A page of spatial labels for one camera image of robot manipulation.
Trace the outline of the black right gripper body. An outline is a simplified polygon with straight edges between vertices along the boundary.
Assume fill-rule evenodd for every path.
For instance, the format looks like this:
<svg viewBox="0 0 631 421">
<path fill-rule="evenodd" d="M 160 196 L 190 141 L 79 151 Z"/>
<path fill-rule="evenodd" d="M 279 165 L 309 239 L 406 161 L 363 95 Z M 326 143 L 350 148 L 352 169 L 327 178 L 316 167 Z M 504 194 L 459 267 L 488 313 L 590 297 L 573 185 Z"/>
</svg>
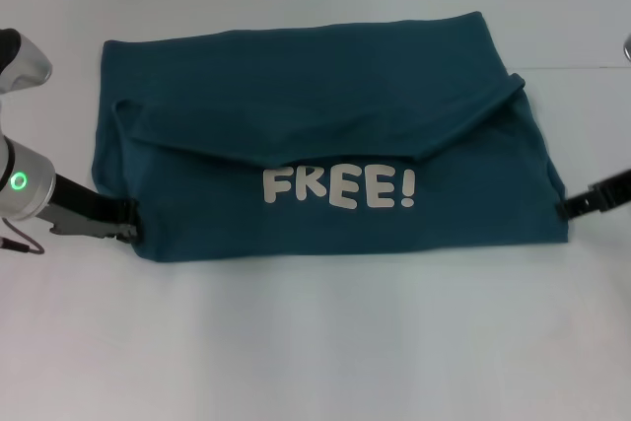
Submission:
<svg viewBox="0 0 631 421">
<path fill-rule="evenodd" d="M 592 211 L 608 212 L 630 202 L 631 170 L 589 186 L 589 203 Z"/>
</svg>

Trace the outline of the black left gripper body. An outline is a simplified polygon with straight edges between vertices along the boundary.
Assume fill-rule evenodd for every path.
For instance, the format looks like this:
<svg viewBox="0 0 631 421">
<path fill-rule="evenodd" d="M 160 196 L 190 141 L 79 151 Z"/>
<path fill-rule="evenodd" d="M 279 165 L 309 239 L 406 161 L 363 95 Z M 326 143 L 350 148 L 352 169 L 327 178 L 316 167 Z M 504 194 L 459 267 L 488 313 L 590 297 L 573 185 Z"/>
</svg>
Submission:
<svg viewBox="0 0 631 421">
<path fill-rule="evenodd" d="M 56 175 L 50 199 L 37 217 L 52 225 L 49 231 L 54 235 L 117 240 L 118 229 L 124 225 L 123 200 Z"/>
</svg>

